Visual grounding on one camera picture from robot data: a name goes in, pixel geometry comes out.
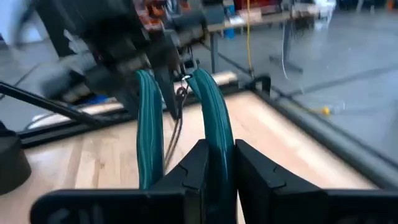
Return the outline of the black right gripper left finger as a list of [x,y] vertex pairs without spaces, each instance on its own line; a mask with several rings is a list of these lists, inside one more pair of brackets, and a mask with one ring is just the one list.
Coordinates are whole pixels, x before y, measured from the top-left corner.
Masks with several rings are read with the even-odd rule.
[[150,189],[160,200],[150,206],[149,223],[205,223],[209,145],[204,139]]

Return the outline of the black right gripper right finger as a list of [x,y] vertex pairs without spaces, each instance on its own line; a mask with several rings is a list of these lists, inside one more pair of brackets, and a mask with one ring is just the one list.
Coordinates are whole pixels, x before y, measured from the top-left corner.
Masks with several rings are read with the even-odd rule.
[[246,223],[326,223],[326,193],[237,139],[236,185]]

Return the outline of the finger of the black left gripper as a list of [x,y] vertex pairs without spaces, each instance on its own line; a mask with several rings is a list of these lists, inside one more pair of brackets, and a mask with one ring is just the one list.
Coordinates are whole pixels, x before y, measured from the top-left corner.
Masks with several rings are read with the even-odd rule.
[[122,88],[116,93],[116,99],[124,106],[133,118],[138,118],[139,98],[130,88]]
[[158,86],[164,98],[167,110],[170,112],[170,115],[172,116],[173,119],[179,119],[177,100],[174,89],[173,72],[168,68],[168,66],[155,67],[153,69],[153,72],[154,72],[154,78],[158,83]]

